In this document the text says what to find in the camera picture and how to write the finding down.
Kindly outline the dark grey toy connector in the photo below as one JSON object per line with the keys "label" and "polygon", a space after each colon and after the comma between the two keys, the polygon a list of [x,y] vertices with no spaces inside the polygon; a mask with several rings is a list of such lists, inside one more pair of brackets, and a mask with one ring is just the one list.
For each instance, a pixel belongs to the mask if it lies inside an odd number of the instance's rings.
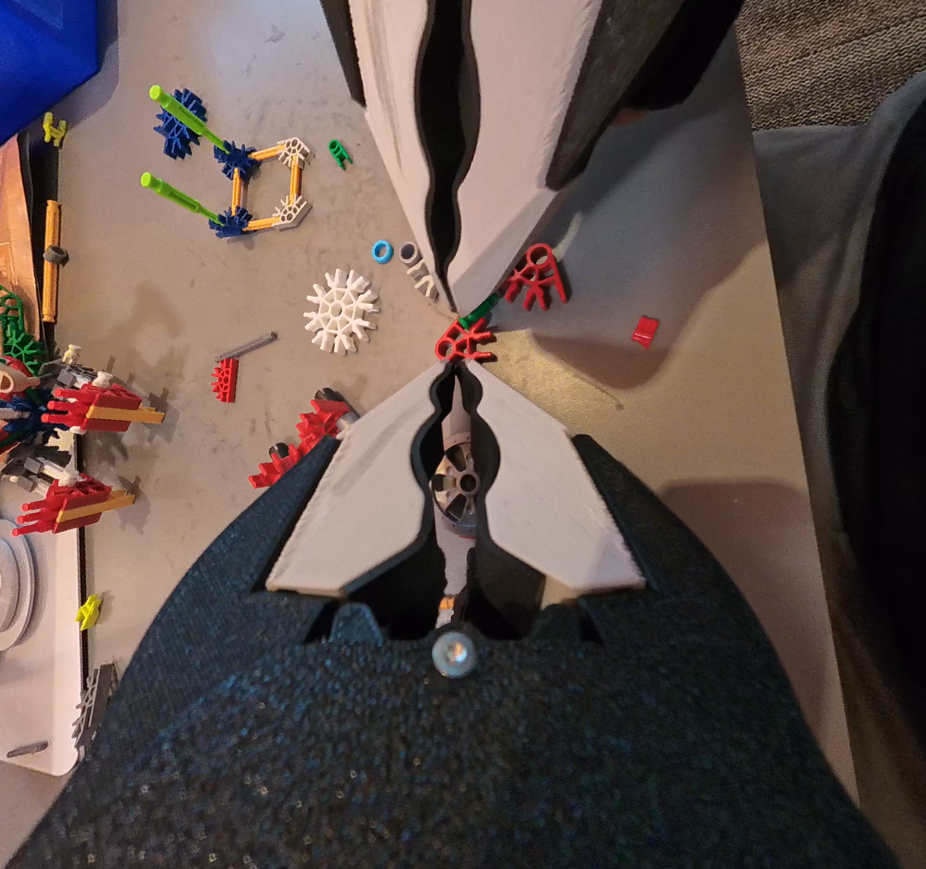
{"label": "dark grey toy connector", "polygon": [[72,739],[78,760],[84,759],[118,682],[118,669],[114,663],[99,665],[88,675],[77,706],[78,714],[72,723]]}

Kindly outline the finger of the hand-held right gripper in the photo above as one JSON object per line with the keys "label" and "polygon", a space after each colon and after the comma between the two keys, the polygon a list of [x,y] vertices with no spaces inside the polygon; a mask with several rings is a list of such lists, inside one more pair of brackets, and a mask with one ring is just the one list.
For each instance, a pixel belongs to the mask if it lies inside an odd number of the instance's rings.
{"label": "finger of the hand-held right gripper", "polygon": [[602,0],[471,0],[480,126],[447,267],[461,313],[510,272],[554,198],[546,176]]}
{"label": "finger of the hand-held right gripper", "polygon": [[448,306],[461,227],[464,0],[348,0],[368,126]]}

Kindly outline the white snowflake toy connector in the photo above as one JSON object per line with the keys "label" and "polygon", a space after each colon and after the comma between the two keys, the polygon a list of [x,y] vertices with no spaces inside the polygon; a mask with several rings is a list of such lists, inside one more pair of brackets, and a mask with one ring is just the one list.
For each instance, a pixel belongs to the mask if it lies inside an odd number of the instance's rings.
{"label": "white snowflake toy connector", "polygon": [[354,353],[356,342],[367,342],[368,331],[376,330],[369,317],[380,312],[377,300],[370,282],[354,270],[327,273],[326,286],[314,284],[307,296],[316,306],[304,313],[312,343],[325,353]]}

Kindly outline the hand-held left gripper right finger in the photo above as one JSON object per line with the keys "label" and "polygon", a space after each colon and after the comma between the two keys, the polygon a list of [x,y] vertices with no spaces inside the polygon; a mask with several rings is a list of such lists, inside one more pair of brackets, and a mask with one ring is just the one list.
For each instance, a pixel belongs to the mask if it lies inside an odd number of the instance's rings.
{"label": "hand-held left gripper right finger", "polygon": [[474,382],[473,431],[498,452],[481,492],[490,545],[542,574],[551,598],[643,588],[566,426],[479,364],[460,366],[459,378]]}

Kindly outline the blue plastic bin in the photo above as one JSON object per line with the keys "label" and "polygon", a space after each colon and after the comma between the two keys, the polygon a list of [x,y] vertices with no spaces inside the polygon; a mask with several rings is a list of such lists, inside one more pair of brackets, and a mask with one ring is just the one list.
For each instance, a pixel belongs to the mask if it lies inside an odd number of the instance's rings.
{"label": "blue plastic bin", "polygon": [[1,0],[2,142],[59,102],[81,122],[118,77],[119,0]]}

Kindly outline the red toy axle assembly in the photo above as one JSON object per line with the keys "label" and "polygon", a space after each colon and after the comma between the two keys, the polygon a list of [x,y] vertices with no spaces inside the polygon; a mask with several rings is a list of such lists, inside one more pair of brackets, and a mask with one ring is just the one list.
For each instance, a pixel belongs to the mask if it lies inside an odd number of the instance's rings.
{"label": "red toy axle assembly", "polygon": [[341,393],[331,388],[318,389],[311,400],[311,410],[299,416],[299,422],[295,426],[295,444],[273,444],[269,449],[268,460],[261,462],[259,470],[249,476],[251,486],[254,489],[272,486],[325,437],[343,436],[359,417],[359,413]]}

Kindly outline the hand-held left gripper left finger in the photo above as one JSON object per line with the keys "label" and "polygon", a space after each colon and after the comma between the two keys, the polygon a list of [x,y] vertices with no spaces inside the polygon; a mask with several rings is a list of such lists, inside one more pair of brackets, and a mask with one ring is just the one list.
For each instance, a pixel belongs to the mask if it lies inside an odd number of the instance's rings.
{"label": "hand-held left gripper left finger", "polygon": [[346,597],[423,546],[434,527],[430,480],[453,387],[453,366],[433,364],[351,426],[267,590]]}

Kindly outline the white round stand base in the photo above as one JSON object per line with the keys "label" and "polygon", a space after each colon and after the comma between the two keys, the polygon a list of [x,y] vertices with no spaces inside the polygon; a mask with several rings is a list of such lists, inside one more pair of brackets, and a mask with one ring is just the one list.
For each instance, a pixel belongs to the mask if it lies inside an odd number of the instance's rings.
{"label": "white round stand base", "polygon": [[1,653],[26,639],[38,589],[36,562],[25,536],[1,521]]}

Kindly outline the colourful construction toy model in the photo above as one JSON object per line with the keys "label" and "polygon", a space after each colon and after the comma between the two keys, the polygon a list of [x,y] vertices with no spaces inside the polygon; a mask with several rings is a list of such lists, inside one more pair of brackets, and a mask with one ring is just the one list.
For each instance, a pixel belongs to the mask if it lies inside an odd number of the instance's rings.
{"label": "colourful construction toy model", "polygon": [[26,329],[22,300],[5,287],[1,328],[2,479],[38,496],[22,505],[11,534],[60,534],[132,505],[132,493],[79,470],[76,437],[122,433],[133,424],[161,423],[165,415],[110,374],[81,365],[78,346],[44,361],[44,345]]}

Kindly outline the blue double toy connector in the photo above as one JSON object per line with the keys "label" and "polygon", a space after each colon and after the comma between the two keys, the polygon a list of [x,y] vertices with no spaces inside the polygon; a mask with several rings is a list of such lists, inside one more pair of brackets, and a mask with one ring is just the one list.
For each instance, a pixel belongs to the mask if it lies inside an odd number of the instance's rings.
{"label": "blue double toy connector", "polygon": [[[176,88],[173,91],[174,99],[187,110],[206,122],[206,109],[202,99],[189,88]],[[184,123],[179,122],[168,111],[162,110],[156,114],[160,125],[154,127],[154,132],[164,137],[164,153],[174,159],[182,159],[191,154],[191,147],[199,145],[199,135],[194,133]]]}

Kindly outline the long yellow toy rod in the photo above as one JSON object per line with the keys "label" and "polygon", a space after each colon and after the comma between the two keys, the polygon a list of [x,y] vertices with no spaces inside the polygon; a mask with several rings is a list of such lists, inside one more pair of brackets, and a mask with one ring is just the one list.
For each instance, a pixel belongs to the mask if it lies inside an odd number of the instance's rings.
{"label": "long yellow toy rod", "polygon": [[[55,200],[47,200],[44,217],[44,250],[51,245],[61,247],[61,205]],[[41,321],[44,324],[56,324],[61,267],[42,258]]]}

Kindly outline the silver toy wheel hub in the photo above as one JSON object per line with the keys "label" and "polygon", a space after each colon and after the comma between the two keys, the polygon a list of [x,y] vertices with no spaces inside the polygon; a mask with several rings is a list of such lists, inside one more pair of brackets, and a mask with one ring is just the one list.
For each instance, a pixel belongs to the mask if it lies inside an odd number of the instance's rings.
{"label": "silver toy wheel hub", "polygon": [[481,478],[471,450],[470,432],[450,435],[431,480],[434,503],[446,527],[458,537],[475,539]]}

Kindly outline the square toy rod frame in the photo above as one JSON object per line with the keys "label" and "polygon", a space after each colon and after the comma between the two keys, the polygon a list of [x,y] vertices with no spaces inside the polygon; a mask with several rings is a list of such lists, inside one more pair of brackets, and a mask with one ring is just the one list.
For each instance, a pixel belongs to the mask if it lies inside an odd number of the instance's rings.
{"label": "square toy rod frame", "polygon": [[[256,235],[265,231],[283,231],[297,227],[307,216],[311,204],[302,193],[302,181],[305,167],[310,156],[310,147],[298,137],[278,141],[267,149],[255,149],[248,145],[238,145],[225,140],[214,133],[207,121],[202,122],[191,111],[183,107],[173,92],[168,93],[159,86],[152,86],[148,95],[162,110],[168,111],[179,122],[184,123],[201,140],[213,146],[214,158],[223,175],[231,182],[231,201],[229,207],[220,213],[209,211],[204,204],[190,195],[171,186],[164,179],[150,173],[141,175],[143,188],[157,196],[169,200],[188,212],[205,217],[209,227],[217,238],[240,238]],[[259,172],[261,165],[268,161],[279,161],[289,172],[289,186],[271,216],[255,218],[246,206],[247,188],[252,178]]]}

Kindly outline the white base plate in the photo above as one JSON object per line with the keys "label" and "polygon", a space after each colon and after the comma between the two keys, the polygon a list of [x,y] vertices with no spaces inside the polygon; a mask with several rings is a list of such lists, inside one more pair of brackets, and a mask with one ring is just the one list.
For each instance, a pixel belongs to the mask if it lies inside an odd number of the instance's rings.
{"label": "white base plate", "polygon": [[[77,763],[72,723],[84,684],[82,636],[75,615],[82,604],[76,530],[26,536],[36,562],[38,589],[26,639],[1,657],[2,762],[63,776]],[[48,740],[43,752],[6,759],[13,747]]]}

